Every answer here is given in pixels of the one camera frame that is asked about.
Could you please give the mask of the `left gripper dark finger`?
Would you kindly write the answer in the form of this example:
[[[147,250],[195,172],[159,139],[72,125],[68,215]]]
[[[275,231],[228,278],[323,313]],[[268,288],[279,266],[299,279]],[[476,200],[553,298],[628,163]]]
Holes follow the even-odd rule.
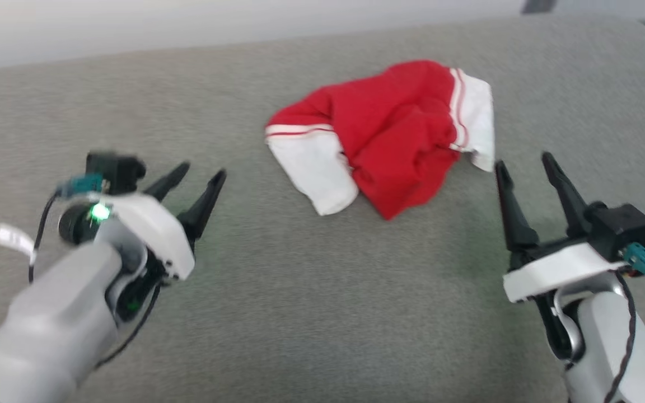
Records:
[[[188,242],[197,242],[210,219],[218,196],[226,181],[226,170],[219,170],[207,183],[199,199],[186,211],[177,215]]]
[[[168,193],[179,186],[190,169],[190,162],[184,161],[166,175],[153,182],[145,189],[145,194],[161,202]]]

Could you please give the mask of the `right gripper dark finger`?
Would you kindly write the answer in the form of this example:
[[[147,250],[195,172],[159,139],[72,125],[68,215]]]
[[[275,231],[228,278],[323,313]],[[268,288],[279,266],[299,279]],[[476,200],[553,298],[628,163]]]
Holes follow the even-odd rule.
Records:
[[[586,237],[591,229],[591,225],[585,217],[588,204],[566,176],[552,153],[543,152],[541,161],[549,183],[557,191],[568,225],[566,235],[570,238]]]
[[[514,182],[504,161],[494,166],[505,245],[512,264],[530,262],[529,252],[539,244],[539,236],[530,227],[514,194]]]

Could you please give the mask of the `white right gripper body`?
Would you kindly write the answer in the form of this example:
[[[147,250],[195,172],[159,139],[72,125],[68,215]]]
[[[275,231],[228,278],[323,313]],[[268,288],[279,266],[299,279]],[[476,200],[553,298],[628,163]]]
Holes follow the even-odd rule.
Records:
[[[511,303],[529,301],[552,291],[563,295],[614,290],[614,273],[627,266],[624,260],[609,262],[588,243],[562,247],[543,257],[532,250],[510,253],[510,270],[503,289]]]

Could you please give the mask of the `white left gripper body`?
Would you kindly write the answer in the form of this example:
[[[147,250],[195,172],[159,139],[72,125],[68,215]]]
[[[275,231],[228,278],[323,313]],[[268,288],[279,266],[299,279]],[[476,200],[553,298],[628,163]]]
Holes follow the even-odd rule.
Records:
[[[113,217],[123,223],[153,254],[164,263],[166,272],[187,280],[195,268],[195,257],[182,224],[151,195],[94,194]]]

